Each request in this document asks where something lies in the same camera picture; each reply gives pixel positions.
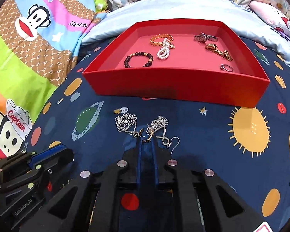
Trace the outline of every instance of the gold chain bracelet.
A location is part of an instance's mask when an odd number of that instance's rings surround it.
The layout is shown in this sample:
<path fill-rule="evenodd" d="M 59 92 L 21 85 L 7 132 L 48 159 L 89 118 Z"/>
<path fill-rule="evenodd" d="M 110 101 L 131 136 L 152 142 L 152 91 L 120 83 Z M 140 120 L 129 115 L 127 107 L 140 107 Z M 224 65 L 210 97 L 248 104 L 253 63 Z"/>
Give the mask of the gold chain bracelet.
<path fill-rule="evenodd" d="M 218 50 L 218 46 L 215 45 L 215 44 L 212 44 L 212 43 L 211 44 L 207 44 L 205 46 L 205 48 L 207 50 L 210 50 L 210 51 L 218 54 L 219 56 L 222 56 L 223 58 L 225 58 L 228 61 L 232 61 L 233 60 L 233 58 L 230 56 L 230 54 L 229 54 L 229 52 L 227 50 L 225 50 L 225 51 Z"/>
<path fill-rule="evenodd" d="M 170 34 L 159 34 L 159 35 L 155 35 L 150 39 L 150 44 L 153 46 L 163 46 L 163 41 L 162 42 L 154 42 L 154 40 L 158 39 L 158 38 L 168 38 L 168 42 L 170 43 L 170 48 L 174 49 L 175 46 L 174 44 L 172 44 L 173 41 L 173 36 Z"/>

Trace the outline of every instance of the pillow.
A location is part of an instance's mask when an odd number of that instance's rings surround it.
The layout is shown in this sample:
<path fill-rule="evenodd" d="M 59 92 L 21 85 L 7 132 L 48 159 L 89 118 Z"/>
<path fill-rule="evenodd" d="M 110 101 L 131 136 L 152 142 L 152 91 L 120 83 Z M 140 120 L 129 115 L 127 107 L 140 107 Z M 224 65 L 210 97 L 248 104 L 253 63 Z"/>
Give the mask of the pillow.
<path fill-rule="evenodd" d="M 290 37 L 290 20 L 277 8 L 251 1 L 249 7 L 268 25 Z"/>

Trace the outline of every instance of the silver screw head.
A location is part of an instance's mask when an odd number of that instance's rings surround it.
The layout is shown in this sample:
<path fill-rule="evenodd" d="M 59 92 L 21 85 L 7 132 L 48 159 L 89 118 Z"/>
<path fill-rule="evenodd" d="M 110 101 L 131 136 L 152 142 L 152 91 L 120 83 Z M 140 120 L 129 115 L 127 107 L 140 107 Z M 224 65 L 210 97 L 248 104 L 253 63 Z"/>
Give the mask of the silver screw head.
<path fill-rule="evenodd" d="M 80 176 L 81 176 L 82 178 L 88 178 L 88 177 L 90 176 L 90 172 L 89 172 L 89 171 L 82 171 L 82 172 L 80 173 Z"/>
<path fill-rule="evenodd" d="M 34 187 L 34 183 L 33 182 L 30 182 L 29 184 L 28 184 L 28 188 L 29 189 L 32 189 Z"/>
<path fill-rule="evenodd" d="M 206 169 L 204 171 L 204 173 L 205 173 L 206 176 L 209 176 L 209 177 L 212 177 L 214 175 L 214 171 L 211 170 L 211 169 Z"/>
<path fill-rule="evenodd" d="M 168 165 L 174 167 L 177 165 L 177 161 L 174 159 L 172 159 L 172 160 L 170 159 L 170 160 L 168 160 Z"/>
<path fill-rule="evenodd" d="M 117 166 L 119 167 L 125 167 L 127 165 L 127 162 L 125 160 L 120 160 L 117 162 Z"/>

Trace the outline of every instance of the beaded bracelet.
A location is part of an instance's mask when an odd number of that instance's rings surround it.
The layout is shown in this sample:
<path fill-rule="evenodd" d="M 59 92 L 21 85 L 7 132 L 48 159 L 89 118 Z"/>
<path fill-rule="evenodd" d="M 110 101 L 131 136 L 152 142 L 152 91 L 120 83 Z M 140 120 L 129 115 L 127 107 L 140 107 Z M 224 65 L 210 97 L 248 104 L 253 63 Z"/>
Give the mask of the beaded bracelet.
<path fill-rule="evenodd" d="M 129 61 L 130 59 L 133 57 L 133 56 L 138 56 L 138 55 L 143 55 L 143 56 L 147 56 L 149 58 L 148 62 L 142 66 L 142 67 L 149 67 L 152 65 L 152 61 L 154 59 L 154 57 L 152 56 L 152 54 L 150 53 L 146 53 L 145 51 L 144 52 L 135 52 L 129 56 L 127 56 L 127 58 L 125 59 L 124 61 L 124 64 L 125 64 L 125 68 L 132 68 L 130 65 L 129 65 Z"/>

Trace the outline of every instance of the red box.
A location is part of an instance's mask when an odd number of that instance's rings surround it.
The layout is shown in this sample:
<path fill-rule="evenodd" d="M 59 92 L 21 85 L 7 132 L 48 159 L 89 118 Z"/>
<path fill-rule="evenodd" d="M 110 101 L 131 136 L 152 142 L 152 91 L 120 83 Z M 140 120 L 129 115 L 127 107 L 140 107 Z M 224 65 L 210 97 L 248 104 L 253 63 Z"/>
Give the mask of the red box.
<path fill-rule="evenodd" d="M 205 49 L 194 41 L 204 32 L 214 35 L 219 50 L 228 50 L 233 61 Z M 152 46 L 150 38 L 171 34 L 175 49 L 166 60 L 156 57 L 161 47 Z M 148 58 L 124 60 L 135 52 L 154 56 L 151 67 L 142 67 Z M 220 70 L 220 64 L 234 72 Z M 84 70 L 84 77 L 97 94 L 203 101 L 255 107 L 270 80 L 244 42 L 224 23 L 201 19 L 162 19 L 138 22 L 119 35 Z"/>

